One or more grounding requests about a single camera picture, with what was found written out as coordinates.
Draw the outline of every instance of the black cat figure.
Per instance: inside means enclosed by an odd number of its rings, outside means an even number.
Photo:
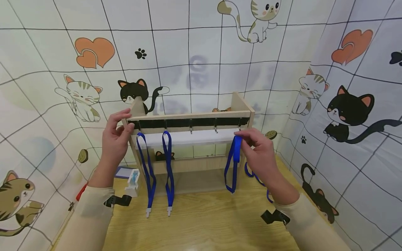
[[[301,187],[304,189],[307,195],[313,200],[314,204],[318,207],[318,209],[324,214],[326,214],[329,223],[332,224],[335,221],[335,216],[338,216],[339,213],[326,200],[324,192],[321,189],[317,189],[316,192],[314,192],[310,184],[306,182],[306,180],[304,179],[304,169],[306,167],[310,170],[312,175],[316,174],[316,172],[308,164],[303,164],[301,166],[301,178],[303,179],[303,184]]]
[[[348,139],[349,126],[363,124],[367,120],[373,106],[373,95],[365,94],[356,97],[349,94],[345,87],[340,86],[338,94],[331,100],[327,108],[327,114],[332,123],[323,132],[338,142],[357,144],[372,133],[383,132],[386,125],[397,127],[402,124],[402,121],[393,119],[380,120],[369,126],[356,138]]]
[[[123,80],[119,80],[117,82],[119,83],[119,86],[121,88],[120,89],[120,98],[126,104],[132,104],[134,99],[138,96],[141,97],[143,102],[145,100],[147,100],[147,98],[149,96],[148,87],[147,87],[145,80],[143,80],[142,78],[140,78],[137,82],[133,82],[133,83],[129,83],[129,82],[126,82]],[[154,110],[155,100],[159,95],[166,94],[169,91],[170,91],[169,88],[166,86],[161,86],[161,87],[156,88],[154,90],[154,92],[152,93],[151,108],[148,109],[148,107],[144,104],[145,114]]]
[[[156,161],[161,161],[161,160],[166,160],[166,157],[165,157],[164,153],[157,151],[155,153],[155,159],[156,159]]]

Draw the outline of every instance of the sleeve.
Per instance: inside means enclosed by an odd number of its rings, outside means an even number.
[[[67,223],[56,251],[101,251],[113,208],[103,203],[115,194],[113,188],[87,186]]]
[[[290,218],[286,229],[301,251],[350,251],[304,194],[291,205],[275,204],[275,208]]]

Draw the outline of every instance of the orange heart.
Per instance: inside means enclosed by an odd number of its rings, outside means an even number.
[[[347,45],[343,49],[338,49],[332,53],[334,62],[343,64],[353,52],[353,45]]]
[[[77,51],[82,55],[85,54],[86,49],[93,51],[93,54],[97,58],[97,62],[95,64],[98,64],[102,68],[115,54],[115,48],[113,47],[113,44],[109,40],[102,37],[95,38],[93,42],[88,38],[80,37],[75,41],[75,47]]]
[[[372,38],[372,30],[366,30],[363,33],[361,30],[349,32],[342,40],[341,46],[343,49],[334,51],[332,53],[332,60],[347,65],[367,50]]]
[[[96,69],[96,55],[91,51],[84,51],[82,56],[77,57],[77,63],[82,67]]]
[[[354,43],[354,47],[352,54],[346,59],[345,65],[362,55],[369,47],[372,38],[372,30],[366,30],[363,33],[361,33],[361,30],[349,32],[348,35],[346,35],[343,39],[343,43]]]

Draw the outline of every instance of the wooden table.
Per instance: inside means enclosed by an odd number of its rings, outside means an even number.
[[[296,179],[277,157],[282,174],[300,191]],[[177,194],[171,217],[166,196],[155,197],[150,217],[142,184],[139,197],[129,207],[115,206],[103,251],[128,250],[299,250],[281,222],[267,225],[260,215],[275,210],[266,189],[243,171],[238,189]],[[124,193],[127,180],[115,179],[116,195]]]

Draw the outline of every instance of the hand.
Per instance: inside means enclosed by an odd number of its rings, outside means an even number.
[[[102,136],[102,157],[100,158],[102,164],[117,168],[126,155],[127,143],[134,130],[134,124],[130,123],[126,127],[120,126],[117,129],[116,127],[119,121],[129,117],[131,117],[130,108],[110,115]]]
[[[290,205],[299,199],[299,192],[280,173],[275,160],[274,145],[255,128],[234,133],[241,136],[242,150],[251,170],[268,188],[276,204]]]
[[[243,138],[241,148],[247,158],[247,164],[260,180],[269,182],[280,175],[275,159],[274,144],[270,139],[255,128],[234,134]]]

